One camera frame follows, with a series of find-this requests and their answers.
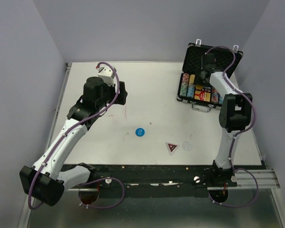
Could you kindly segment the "blue poker chip stack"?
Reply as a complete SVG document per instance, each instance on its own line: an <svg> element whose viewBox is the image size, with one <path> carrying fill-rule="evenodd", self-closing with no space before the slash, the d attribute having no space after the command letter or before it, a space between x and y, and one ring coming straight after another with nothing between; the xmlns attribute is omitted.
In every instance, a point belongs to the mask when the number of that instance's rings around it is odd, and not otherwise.
<svg viewBox="0 0 285 228"><path fill-rule="evenodd" d="M187 89L187 97L194 98L195 85L189 85Z"/></svg>

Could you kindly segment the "red playing card deck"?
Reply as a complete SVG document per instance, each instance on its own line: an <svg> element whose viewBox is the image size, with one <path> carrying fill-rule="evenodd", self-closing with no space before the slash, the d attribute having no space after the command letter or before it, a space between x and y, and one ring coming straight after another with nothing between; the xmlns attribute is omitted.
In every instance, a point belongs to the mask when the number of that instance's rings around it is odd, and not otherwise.
<svg viewBox="0 0 285 228"><path fill-rule="evenodd" d="M210 102L211 101L211 92L209 90L195 90L194 99Z"/></svg>

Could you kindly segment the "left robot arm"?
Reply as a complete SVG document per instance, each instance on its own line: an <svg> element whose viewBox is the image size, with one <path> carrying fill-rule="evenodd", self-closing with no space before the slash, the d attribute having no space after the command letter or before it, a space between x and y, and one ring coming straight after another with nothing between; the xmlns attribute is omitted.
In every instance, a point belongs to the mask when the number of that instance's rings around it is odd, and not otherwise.
<svg viewBox="0 0 285 228"><path fill-rule="evenodd" d="M23 190L30 199L54 206L65 191L77 185L90 188L98 182L92 165L82 162L67 171L62 171L62 167L95 121L111 105L124 105L127 95L124 82L108 84L98 76L86 80L83 94L70 108L56 139L32 166L23 166L19 172Z"/></svg>

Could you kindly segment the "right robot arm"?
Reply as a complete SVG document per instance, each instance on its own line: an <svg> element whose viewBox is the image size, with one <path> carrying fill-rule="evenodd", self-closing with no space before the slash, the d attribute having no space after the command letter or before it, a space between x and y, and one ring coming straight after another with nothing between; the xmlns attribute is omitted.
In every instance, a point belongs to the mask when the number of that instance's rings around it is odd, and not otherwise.
<svg viewBox="0 0 285 228"><path fill-rule="evenodd" d="M213 53L205 53L201 57L201 67L196 70L194 79L196 87L212 86L223 98L219 113L219 124L222 137L218 154L213 161L209 181L220 186L227 176L234 172L233 159L242 133L251 122L252 96L239 90L228 78L226 71L219 69Z"/></svg>

